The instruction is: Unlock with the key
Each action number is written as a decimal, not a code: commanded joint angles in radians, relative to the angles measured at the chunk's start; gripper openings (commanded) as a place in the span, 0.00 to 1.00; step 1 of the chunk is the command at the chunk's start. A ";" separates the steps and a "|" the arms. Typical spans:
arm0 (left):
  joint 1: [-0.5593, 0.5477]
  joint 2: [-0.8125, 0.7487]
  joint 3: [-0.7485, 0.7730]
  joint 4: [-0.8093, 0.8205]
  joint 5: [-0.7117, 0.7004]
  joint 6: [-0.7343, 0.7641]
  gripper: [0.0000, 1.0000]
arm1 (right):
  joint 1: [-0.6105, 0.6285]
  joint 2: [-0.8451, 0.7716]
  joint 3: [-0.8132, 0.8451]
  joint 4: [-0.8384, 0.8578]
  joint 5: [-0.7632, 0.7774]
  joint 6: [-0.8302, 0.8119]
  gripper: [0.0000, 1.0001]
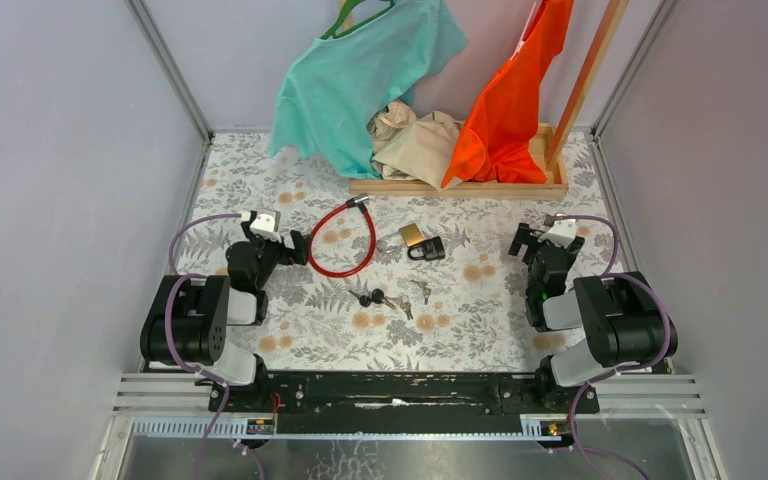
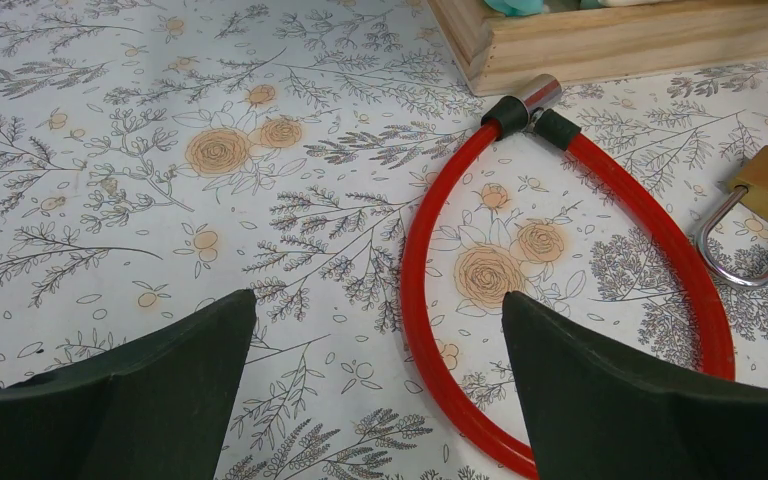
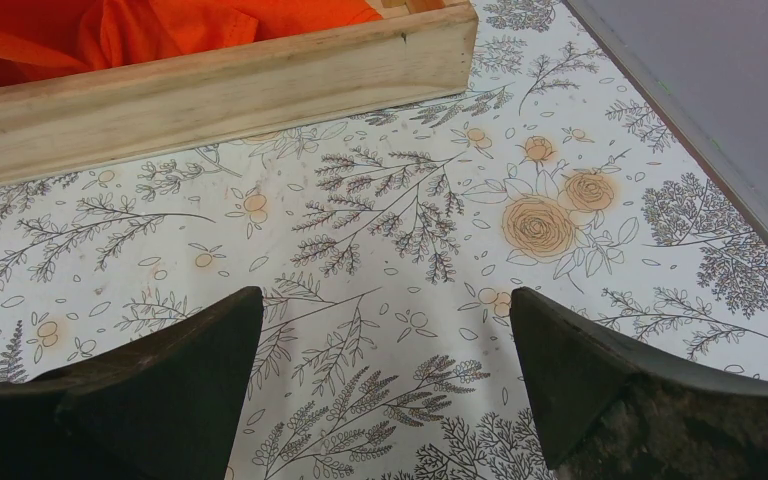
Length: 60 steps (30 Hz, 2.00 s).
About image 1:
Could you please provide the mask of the brass padlock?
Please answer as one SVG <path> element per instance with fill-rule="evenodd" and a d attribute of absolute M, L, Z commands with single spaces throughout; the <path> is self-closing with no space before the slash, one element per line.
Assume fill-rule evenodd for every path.
<path fill-rule="evenodd" d="M 390 254 L 416 246 L 425 240 L 423 232 L 416 223 L 400 227 L 395 233 L 377 239 L 376 250 L 381 254 Z"/>

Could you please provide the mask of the silver key bunch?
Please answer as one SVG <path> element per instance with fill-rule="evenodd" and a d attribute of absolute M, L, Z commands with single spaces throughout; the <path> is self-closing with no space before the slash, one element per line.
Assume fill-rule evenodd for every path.
<path fill-rule="evenodd" d="M 395 302 L 399 306 L 399 308 L 402 310 L 402 312 L 405 314 L 407 320 L 414 319 L 414 316 L 412 313 L 412 303 L 410 302 L 407 296 L 401 295 L 399 297 L 396 297 Z"/>

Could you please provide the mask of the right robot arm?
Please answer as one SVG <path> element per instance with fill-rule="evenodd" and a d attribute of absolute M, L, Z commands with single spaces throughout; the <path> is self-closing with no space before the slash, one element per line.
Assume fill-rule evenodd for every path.
<path fill-rule="evenodd" d="M 535 372 L 535 402 L 549 412 L 572 400 L 573 387 L 651 368 L 678 349 L 676 328 L 641 273 L 567 280 L 583 245 L 575 220 L 567 218 L 546 230 L 519 224 L 508 251 L 526 266 L 529 325 L 541 333 L 584 333 L 576 345 L 546 356 Z"/>

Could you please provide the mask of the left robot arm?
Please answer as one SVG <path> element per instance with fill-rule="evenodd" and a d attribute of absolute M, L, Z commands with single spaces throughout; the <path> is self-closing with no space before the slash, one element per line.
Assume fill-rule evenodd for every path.
<path fill-rule="evenodd" d="M 297 230 L 285 240 L 278 220 L 244 220 L 245 239 L 226 249 L 227 272 L 166 275 L 140 334 L 149 364 L 177 367 L 232 386 L 232 398 L 248 411 L 269 401 L 270 385 L 257 375 L 259 357 L 227 341 L 229 326 L 257 326 L 269 305 L 266 284 L 277 266 L 305 266 L 311 236 Z"/>

